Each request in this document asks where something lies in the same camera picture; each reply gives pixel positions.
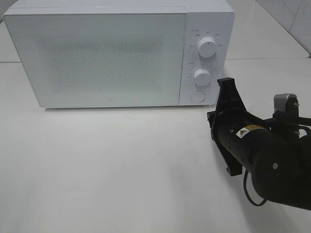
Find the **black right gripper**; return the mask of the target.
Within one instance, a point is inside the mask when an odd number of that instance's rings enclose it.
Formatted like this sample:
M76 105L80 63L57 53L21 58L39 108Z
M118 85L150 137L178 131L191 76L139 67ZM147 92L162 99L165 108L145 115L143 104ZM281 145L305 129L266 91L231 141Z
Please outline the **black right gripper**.
M272 169L272 132L264 121L247 112L235 79L222 78L215 111L207 113L211 136L230 176L247 170Z

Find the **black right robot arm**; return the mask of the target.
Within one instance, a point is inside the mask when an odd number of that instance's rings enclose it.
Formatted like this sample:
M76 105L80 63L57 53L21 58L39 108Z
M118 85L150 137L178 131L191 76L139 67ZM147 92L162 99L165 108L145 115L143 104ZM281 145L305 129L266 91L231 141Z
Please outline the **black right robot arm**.
M218 85L216 109L207 119L229 175L251 179L263 203L309 210L311 121L300 117L297 96L275 95L273 116L261 119L246 110L233 78Z

